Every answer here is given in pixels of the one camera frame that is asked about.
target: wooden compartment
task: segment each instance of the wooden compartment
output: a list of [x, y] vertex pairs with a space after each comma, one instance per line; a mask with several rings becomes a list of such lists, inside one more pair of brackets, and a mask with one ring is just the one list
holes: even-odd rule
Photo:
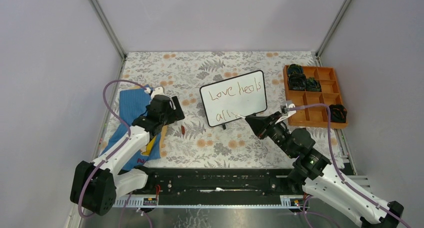
[[[327, 105], [342, 104], [342, 96], [339, 90], [336, 73], [331, 67], [303, 66], [306, 78], [314, 77], [321, 84], [321, 92], [292, 91], [287, 84], [288, 65], [284, 67], [284, 88], [285, 99], [291, 100], [296, 106], [325, 103]], [[288, 118], [288, 124], [292, 126], [305, 127], [327, 127], [327, 111], [324, 107], [310, 107], [297, 111], [296, 114]], [[348, 125], [346, 123], [331, 122], [331, 128], [342, 129]]]

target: table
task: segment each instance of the table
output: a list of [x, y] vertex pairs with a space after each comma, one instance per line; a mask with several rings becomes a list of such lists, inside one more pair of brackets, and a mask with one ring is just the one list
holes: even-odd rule
[[[268, 109], [259, 115], [280, 110], [285, 101], [283, 67], [286, 64], [313, 65], [311, 52], [130, 52], [121, 79], [150, 86], [163, 86], [168, 96], [177, 96], [185, 119], [168, 127], [160, 149], [161, 159], [148, 161], [147, 167], [171, 168], [292, 168], [290, 159], [269, 138], [257, 139], [243, 120], [230, 122], [226, 130], [208, 126], [199, 88], [255, 70], [262, 70]], [[119, 92], [134, 89], [129, 83], [119, 83], [112, 108], [119, 112]], [[100, 151], [115, 132], [119, 121], [110, 116]], [[289, 126], [291, 131], [296, 127]], [[315, 148], [330, 158], [327, 129], [308, 127]], [[336, 163], [343, 160], [331, 131], [331, 144]]]

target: gray wall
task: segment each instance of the gray wall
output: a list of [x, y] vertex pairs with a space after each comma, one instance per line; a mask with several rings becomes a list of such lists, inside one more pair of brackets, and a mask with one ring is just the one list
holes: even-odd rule
[[0, 0], [0, 227], [63, 227], [120, 58], [88, 0]]
[[354, 0], [323, 53], [348, 109], [347, 138], [375, 194], [421, 227], [424, 125], [423, 0]]
[[131, 51], [318, 49], [343, 0], [99, 0]]

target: whiteboard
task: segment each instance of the whiteboard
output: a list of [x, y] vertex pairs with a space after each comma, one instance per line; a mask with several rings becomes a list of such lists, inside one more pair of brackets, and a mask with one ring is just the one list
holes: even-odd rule
[[247, 116], [268, 107], [261, 70], [202, 86], [200, 96], [211, 127], [239, 119], [234, 113]]

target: robotic arm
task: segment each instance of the robotic arm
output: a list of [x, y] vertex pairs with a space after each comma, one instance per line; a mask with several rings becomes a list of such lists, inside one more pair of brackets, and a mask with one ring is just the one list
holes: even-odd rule
[[281, 110], [288, 115], [276, 112], [267, 117], [246, 116], [244, 119], [259, 139], [270, 137], [290, 158], [297, 158], [293, 163], [294, 169], [288, 175], [293, 182], [292, 189], [301, 186], [304, 192], [328, 203], [359, 227], [397, 227], [399, 221], [384, 210], [401, 217], [403, 206], [396, 201], [388, 203], [376, 197], [342, 174], [335, 164], [313, 148], [315, 141], [305, 128], [289, 132], [282, 120], [292, 112], [286, 106], [282, 106]]
[[146, 185], [148, 176], [139, 169], [132, 169], [122, 175], [119, 175], [119, 172], [140, 148], [161, 132], [163, 126], [184, 119], [176, 96], [172, 97], [171, 101], [164, 95], [163, 88], [159, 87], [153, 91], [151, 98], [150, 105], [146, 107], [147, 115], [141, 115], [132, 122], [130, 135], [125, 134], [113, 147], [91, 163], [82, 161], [77, 165], [70, 194], [73, 203], [78, 204], [83, 186], [95, 169], [97, 171], [82, 198], [82, 206], [100, 216], [112, 208], [116, 198]]

